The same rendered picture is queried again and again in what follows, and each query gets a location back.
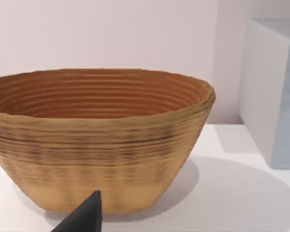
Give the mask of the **woven wicker basket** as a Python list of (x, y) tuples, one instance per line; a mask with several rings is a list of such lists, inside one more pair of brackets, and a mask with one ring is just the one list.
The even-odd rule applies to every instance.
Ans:
[(0, 77), (0, 166), (39, 207), (71, 212), (99, 190), (107, 214), (153, 206), (215, 102), (195, 77), (58, 69)]

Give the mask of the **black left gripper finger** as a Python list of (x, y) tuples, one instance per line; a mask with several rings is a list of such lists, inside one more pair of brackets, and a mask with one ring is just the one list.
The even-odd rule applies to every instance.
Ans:
[(102, 232), (101, 191), (94, 191), (51, 232)]

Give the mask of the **pale microwave oven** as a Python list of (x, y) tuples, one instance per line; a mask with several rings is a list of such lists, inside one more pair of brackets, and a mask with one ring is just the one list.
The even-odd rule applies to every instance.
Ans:
[(290, 170), (290, 19), (249, 22), (238, 114), (267, 164)]

